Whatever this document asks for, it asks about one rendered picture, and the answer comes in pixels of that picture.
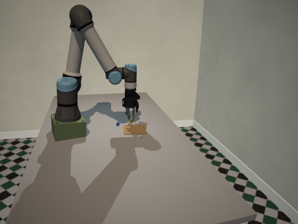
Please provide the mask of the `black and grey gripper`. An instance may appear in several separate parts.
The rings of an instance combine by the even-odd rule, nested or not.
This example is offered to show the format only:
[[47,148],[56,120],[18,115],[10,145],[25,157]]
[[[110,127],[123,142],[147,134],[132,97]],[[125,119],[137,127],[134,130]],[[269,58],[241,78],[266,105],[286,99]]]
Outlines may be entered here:
[[132,108],[132,116],[133,116],[133,120],[136,117],[138,108],[139,108],[139,103],[137,101],[137,98],[133,95],[134,91],[136,91],[136,89],[133,90],[127,90],[125,88],[125,98],[122,99],[122,101],[124,101],[124,104],[122,104],[123,107],[126,108],[126,112],[125,115],[127,115],[128,120],[130,118],[130,108]]

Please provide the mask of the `tan square mat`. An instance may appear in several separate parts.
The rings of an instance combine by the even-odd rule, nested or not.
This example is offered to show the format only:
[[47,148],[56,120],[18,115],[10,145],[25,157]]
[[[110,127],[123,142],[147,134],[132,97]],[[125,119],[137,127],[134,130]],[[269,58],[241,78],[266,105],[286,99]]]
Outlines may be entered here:
[[146,126],[140,125],[124,125],[124,134],[147,134]]

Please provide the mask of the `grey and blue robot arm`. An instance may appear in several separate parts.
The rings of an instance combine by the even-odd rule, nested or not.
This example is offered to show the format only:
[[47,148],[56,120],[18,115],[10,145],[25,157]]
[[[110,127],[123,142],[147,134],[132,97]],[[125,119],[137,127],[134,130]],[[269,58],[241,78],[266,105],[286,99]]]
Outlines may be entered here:
[[133,90],[137,87],[136,64],[125,64],[117,67],[94,28],[92,13],[84,5],[75,5],[70,10],[71,39],[68,53],[67,67],[62,78],[57,80],[57,109],[55,120],[59,122],[78,121],[78,91],[81,86],[81,61],[85,40],[103,68],[106,79],[117,85],[125,79],[125,88]]

